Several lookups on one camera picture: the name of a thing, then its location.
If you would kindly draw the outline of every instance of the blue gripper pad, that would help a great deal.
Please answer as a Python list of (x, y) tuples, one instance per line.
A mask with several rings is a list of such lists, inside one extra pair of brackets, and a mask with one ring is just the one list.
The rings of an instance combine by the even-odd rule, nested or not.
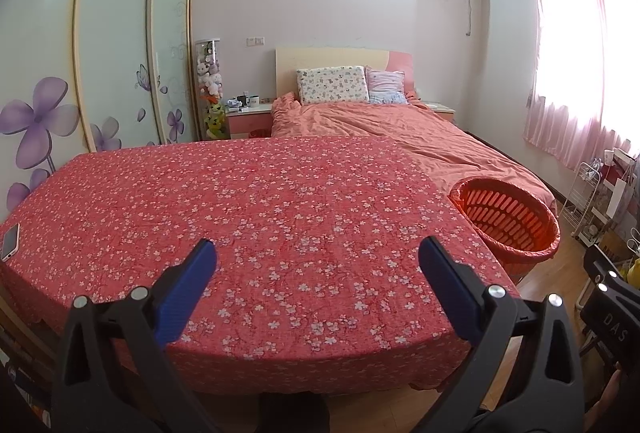
[(156, 281), (152, 291), (155, 297), (160, 294), (154, 334), (161, 348), (180, 338), (215, 270), (216, 248), (201, 239), (181, 265), (166, 269)]
[(455, 263), (434, 236), (420, 243), (418, 261), (453, 330), (475, 347), (483, 333), (482, 281), (470, 267)]

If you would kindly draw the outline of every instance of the headboard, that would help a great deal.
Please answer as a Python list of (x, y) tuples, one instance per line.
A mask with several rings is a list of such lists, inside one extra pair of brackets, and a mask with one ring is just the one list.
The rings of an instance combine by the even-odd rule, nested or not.
[(369, 65), (377, 70), (404, 72), (404, 90), (414, 90), (414, 58), (405, 52), (366, 48), (277, 48), (276, 94), (298, 93), (296, 70), (301, 68)]

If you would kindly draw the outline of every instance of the basket rim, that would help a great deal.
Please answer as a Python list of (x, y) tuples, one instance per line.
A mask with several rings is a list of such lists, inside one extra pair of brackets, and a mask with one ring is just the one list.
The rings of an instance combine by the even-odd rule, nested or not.
[[(497, 182), (500, 184), (508, 185), (510, 189), (513, 188), (517, 191), (520, 191), (522, 194), (524, 194), (526, 198), (529, 198), (533, 202), (537, 202), (540, 205), (540, 208), (542, 209), (542, 211), (547, 214), (549, 223), (553, 225), (554, 234), (556, 235), (556, 238), (551, 242), (551, 244), (546, 249), (542, 251), (523, 251), (521, 249), (516, 249), (515, 247), (511, 247), (509, 245), (504, 245), (503, 243), (500, 243), (500, 241), (497, 241), (496, 239), (487, 235), (477, 225), (475, 225), (475, 223), (471, 221), (471, 219), (468, 217), (468, 215), (462, 208), (462, 204), (463, 204), (462, 187), (464, 185), (468, 185), (469, 182), (473, 182), (474, 180), (482, 180), (482, 181), (488, 180), (491, 182)], [(540, 200), (534, 194), (530, 193), (529, 191), (519, 186), (510, 184), (509, 182), (505, 182), (504, 180), (498, 179), (496, 177), (489, 177), (484, 175), (473, 175), (473, 176), (460, 179), (458, 182), (453, 184), (449, 192), (449, 199), (453, 202), (453, 205), (460, 212), (460, 214), (462, 214), (462, 216), (465, 217), (465, 219), (468, 220), (469, 223), (471, 223), (471, 225), (474, 227), (475, 232), (478, 233), (478, 235), (484, 240), (485, 243), (490, 244), (491, 247), (494, 247), (495, 249), (498, 249), (503, 253), (507, 253), (507, 254), (510, 254), (511, 256), (519, 257), (520, 259), (519, 263), (539, 263), (542, 258), (543, 259), (550, 258), (554, 254), (556, 254), (556, 252), (558, 251), (558, 247), (560, 246), (560, 239), (561, 239), (560, 225), (558, 224), (558, 219), (556, 219), (556, 216), (553, 214), (551, 209), (549, 209), (549, 207), (542, 200)]]

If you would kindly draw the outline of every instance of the wardrobe door frame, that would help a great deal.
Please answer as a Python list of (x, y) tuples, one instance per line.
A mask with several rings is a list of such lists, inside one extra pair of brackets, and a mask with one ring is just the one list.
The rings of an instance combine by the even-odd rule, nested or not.
[[(193, 78), (193, 61), (192, 45), (191, 45), (191, 0), (186, 0), (187, 3), (187, 63), (190, 68), (188, 71), (188, 90), (191, 108), (191, 117), (194, 123), (197, 123), (197, 108), (196, 99), (194, 98), (194, 78)], [(80, 74), (80, 59), (79, 59), (79, 31), (78, 31), (78, 13), (79, 13), (80, 0), (74, 0), (73, 16), (72, 16), (72, 55), (74, 61), (74, 76), (76, 80), (76, 96), (78, 97), (78, 106), (80, 108), (80, 117), (82, 122), (82, 128), (84, 129), (84, 139), (86, 141), (89, 152), (96, 152), (94, 136), (91, 132), (91, 126), (86, 117), (86, 105), (84, 103), (84, 95), (82, 90), (82, 79)], [(151, 83), (151, 99), (154, 107), (154, 117), (156, 120), (156, 127), (158, 129), (158, 136), (160, 138), (160, 144), (166, 144), (168, 139), (162, 125), (162, 117), (160, 114), (159, 101), (158, 101), (158, 66), (156, 63), (156, 52), (154, 48), (153, 40), (153, 0), (146, 0), (146, 55), (149, 66), (149, 81)], [(200, 132), (200, 125), (195, 124), (197, 131), (196, 136), (198, 139), (202, 139)]]

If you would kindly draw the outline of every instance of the pillow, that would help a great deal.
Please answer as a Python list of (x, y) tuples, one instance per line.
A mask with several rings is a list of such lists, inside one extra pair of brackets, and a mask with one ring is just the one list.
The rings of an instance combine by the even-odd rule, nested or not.
[(398, 103), (408, 105), (404, 96), (404, 72), (388, 72), (365, 68), (367, 89), (369, 89), (369, 103), (385, 104)]
[(325, 67), (298, 70), (298, 90), (303, 105), (369, 102), (363, 67)]

